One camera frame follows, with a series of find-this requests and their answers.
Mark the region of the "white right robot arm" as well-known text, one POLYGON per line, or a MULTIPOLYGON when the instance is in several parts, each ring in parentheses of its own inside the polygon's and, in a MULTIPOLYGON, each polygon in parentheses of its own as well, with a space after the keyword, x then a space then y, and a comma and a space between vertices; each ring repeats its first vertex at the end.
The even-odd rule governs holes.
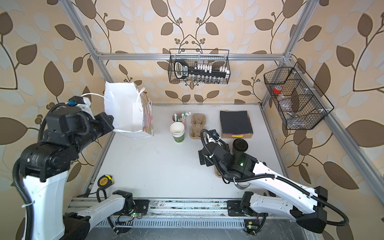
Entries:
POLYGON ((262 197, 246 191, 241 201, 245 215, 282 215, 317 234, 321 234, 327 225, 344 227, 350 223, 344 212, 328 203, 325 188, 300 185, 244 152, 232 155, 223 143, 202 142, 200 155, 205 165, 215 166, 226 184, 233 183, 242 188, 256 185, 274 194, 273 197, 262 197))

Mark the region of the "black paper coffee cup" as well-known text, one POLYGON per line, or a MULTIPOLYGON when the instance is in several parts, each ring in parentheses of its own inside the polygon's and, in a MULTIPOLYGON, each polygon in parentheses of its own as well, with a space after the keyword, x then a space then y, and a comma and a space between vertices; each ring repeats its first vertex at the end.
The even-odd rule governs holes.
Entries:
POLYGON ((241 158, 242 156, 244 156, 245 152, 244 151, 240 151, 236 148, 233 148, 233 155, 235 158, 241 158))

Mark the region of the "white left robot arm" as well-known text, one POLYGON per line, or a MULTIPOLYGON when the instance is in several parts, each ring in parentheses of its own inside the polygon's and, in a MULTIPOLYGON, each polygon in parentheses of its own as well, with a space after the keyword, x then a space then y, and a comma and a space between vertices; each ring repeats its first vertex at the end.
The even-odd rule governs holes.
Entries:
POLYGON ((117 212, 134 211, 133 196, 115 191, 94 207, 64 215, 64 190, 71 163, 98 138, 113 130, 114 118, 96 116, 76 105, 55 105, 43 119, 38 141, 15 162, 13 183, 26 209, 26 240, 83 240, 117 212))

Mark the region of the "white paper gift bag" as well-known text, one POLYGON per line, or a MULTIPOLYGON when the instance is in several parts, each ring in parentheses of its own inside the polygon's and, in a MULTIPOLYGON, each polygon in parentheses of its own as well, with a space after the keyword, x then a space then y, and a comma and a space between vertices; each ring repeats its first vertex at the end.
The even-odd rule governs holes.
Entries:
POLYGON ((105 83, 104 109, 114 117, 113 132, 138 139, 154 135, 152 102, 134 83, 105 83))

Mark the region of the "pulp cup carrier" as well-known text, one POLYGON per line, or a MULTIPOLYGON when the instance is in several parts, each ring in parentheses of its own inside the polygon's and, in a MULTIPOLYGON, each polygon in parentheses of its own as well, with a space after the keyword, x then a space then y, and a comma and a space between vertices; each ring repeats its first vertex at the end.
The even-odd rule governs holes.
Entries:
POLYGON ((216 166, 214 166, 214 173, 215 173, 215 175, 218 177, 218 178, 222 178, 222 175, 220 174, 220 172, 218 171, 218 169, 217 169, 217 167, 216 166))

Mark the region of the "black cup lid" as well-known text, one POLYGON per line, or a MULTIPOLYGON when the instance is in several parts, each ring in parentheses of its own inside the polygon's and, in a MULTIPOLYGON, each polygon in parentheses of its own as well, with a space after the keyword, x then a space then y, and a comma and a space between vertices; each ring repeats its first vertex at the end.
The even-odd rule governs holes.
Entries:
POLYGON ((233 148, 246 152, 249 148, 249 145, 244 139, 235 139, 233 141, 233 148))

